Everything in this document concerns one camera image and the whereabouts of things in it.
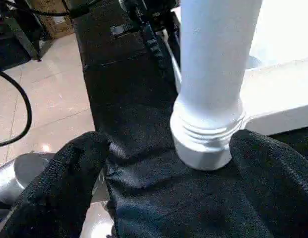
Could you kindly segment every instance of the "white surface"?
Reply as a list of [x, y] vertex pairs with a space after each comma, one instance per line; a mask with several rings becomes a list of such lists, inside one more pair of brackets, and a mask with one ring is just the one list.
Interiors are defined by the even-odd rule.
[[55, 24], [60, 24], [65, 22], [65, 18], [63, 16], [53, 16], [52, 20]]
[[[31, 151], [56, 152], [70, 140], [94, 130], [74, 34], [56, 40], [42, 62], [31, 61], [7, 73], [26, 90], [33, 123], [26, 137], [0, 148], [0, 166]], [[25, 123], [21, 97], [0, 78], [0, 141], [18, 134]]]
[[265, 135], [308, 126], [308, 58], [245, 73], [244, 126]]
[[103, 238], [111, 235], [114, 222], [102, 202], [92, 203], [87, 211], [80, 238]]
[[182, 85], [171, 131], [180, 159], [194, 168], [214, 170], [230, 160], [228, 143], [244, 115], [240, 88], [260, 6], [260, 0], [182, 1]]
[[[174, 9], [181, 22], [180, 7]], [[250, 50], [261, 66], [308, 57], [308, 0], [263, 0]]]

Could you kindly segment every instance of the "black fabric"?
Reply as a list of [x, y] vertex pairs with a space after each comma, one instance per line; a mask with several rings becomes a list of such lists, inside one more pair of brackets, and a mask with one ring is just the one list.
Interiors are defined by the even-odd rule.
[[[127, 20], [107, 0], [73, 21], [94, 123], [112, 141], [106, 183], [118, 237], [278, 237], [249, 197], [242, 157], [214, 172], [180, 161], [169, 128], [173, 78], [161, 77], [139, 34], [113, 39], [110, 27]], [[308, 155], [308, 128], [275, 138]]]
[[247, 130], [233, 135], [230, 150], [247, 197], [275, 237], [308, 237], [308, 160]]
[[108, 145], [90, 132], [59, 150], [12, 207], [0, 238], [78, 238]]
[[0, 209], [9, 209], [11, 206], [0, 201]]

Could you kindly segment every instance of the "silver metal part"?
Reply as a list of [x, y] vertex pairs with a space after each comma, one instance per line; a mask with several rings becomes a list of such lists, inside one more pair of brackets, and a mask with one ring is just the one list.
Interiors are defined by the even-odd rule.
[[80, 238], [107, 238], [113, 235], [114, 221], [109, 215], [106, 204], [110, 200], [106, 183], [103, 179], [103, 173], [91, 201], [91, 206], [86, 213], [85, 221], [82, 227]]
[[0, 201], [12, 205], [53, 154], [25, 154], [0, 167]]

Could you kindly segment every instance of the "metal cylinder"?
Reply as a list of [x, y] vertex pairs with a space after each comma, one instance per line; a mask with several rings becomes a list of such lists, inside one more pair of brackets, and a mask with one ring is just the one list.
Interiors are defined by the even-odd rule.
[[0, 202], [12, 205], [53, 155], [24, 154], [0, 167]]

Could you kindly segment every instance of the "cardboard box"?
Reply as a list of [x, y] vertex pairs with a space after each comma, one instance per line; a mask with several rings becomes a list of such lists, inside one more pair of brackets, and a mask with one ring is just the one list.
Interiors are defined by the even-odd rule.
[[[34, 9], [39, 11], [65, 12], [61, 0], [31, 0], [30, 3]], [[40, 16], [39, 18], [52, 38], [59, 38], [74, 32], [72, 22], [68, 16]]]

